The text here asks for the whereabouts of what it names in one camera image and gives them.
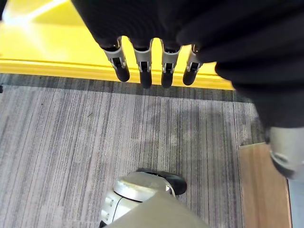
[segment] robotic hand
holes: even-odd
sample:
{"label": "robotic hand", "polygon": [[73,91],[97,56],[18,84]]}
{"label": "robotic hand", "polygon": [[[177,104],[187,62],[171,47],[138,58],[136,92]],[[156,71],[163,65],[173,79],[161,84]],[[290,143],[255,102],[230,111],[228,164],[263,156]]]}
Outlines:
{"label": "robotic hand", "polygon": [[117,77],[129,71],[121,36],[133,44],[144,88],[152,84],[151,41],[162,41],[162,80],[172,84],[179,50],[192,45],[183,82],[203,63],[251,98],[271,144],[274,165],[304,181],[304,3],[227,0],[72,0]]}

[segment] yellow surface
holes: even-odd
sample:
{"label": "yellow surface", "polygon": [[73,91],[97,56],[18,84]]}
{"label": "yellow surface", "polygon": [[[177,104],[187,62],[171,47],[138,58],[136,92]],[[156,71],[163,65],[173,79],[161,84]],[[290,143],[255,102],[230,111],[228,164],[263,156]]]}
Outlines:
{"label": "yellow surface", "polygon": [[[50,1],[9,1],[0,23],[0,72],[30,75],[64,76],[118,81],[102,49],[92,38],[69,1],[60,2],[45,12]],[[122,40],[131,78],[139,83],[134,51],[126,37]],[[175,68],[173,85],[185,86],[182,76],[190,46],[183,47]],[[152,80],[160,84],[162,49],[159,39],[152,44]],[[191,87],[232,89],[230,82],[214,71],[214,63],[204,64]]]}

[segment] robot finger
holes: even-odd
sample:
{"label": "robot finger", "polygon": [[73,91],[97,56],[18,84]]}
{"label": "robot finger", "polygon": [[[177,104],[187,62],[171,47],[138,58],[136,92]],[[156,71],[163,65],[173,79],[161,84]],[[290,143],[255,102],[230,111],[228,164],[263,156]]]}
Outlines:
{"label": "robot finger", "polygon": [[151,55],[151,40],[142,40],[142,39],[130,39],[133,44],[134,53],[136,57],[136,62],[140,74],[140,82],[143,88],[148,89],[152,85],[152,75],[151,75],[151,64],[152,64],[152,55]]}
{"label": "robot finger", "polygon": [[121,37],[117,38],[114,42],[104,42],[99,45],[115,69],[117,78],[122,82],[128,81],[130,73],[122,48]]}
{"label": "robot finger", "polygon": [[183,82],[187,86],[190,86],[194,82],[198,70],[203,65],[203,63],[201,63],[196,56],[197,52],[197,46],[192,45],[183,76]]}
{"label": "robot finger", "polygon": [[181,46],[175,42],[161,40],[162,45],[162,75],[161,85],[169,88],[173,82],[173,72],[181,50]]}

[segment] black fabric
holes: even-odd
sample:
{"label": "black fabric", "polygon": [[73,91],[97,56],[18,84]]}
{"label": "black fabric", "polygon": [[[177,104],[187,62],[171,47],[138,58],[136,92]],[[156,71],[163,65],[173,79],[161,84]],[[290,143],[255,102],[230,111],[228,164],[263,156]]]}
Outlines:
{"label": "black fabric", "polygon": [[7,0],[0,0],[0,20],[2,20],[2,14],[4,11],[4,7],[6,5]]}
{"label": "black fabric", "polygon": [[304,126],[302,0],[73,0],[98,39],[195,44],[252,99],[265,126]]}

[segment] striped carpet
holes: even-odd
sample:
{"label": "striped carpet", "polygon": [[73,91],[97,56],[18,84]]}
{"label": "striped carpet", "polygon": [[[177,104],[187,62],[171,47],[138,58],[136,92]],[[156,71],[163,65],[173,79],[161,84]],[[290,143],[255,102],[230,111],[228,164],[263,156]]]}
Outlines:
{"label": "striped carpet", "polygon": [[231,91],[0,75],[0,227],[97,228],[116,177],[182,175],[179,200],[211,228],[242,228],[238,147],[263,141]]}

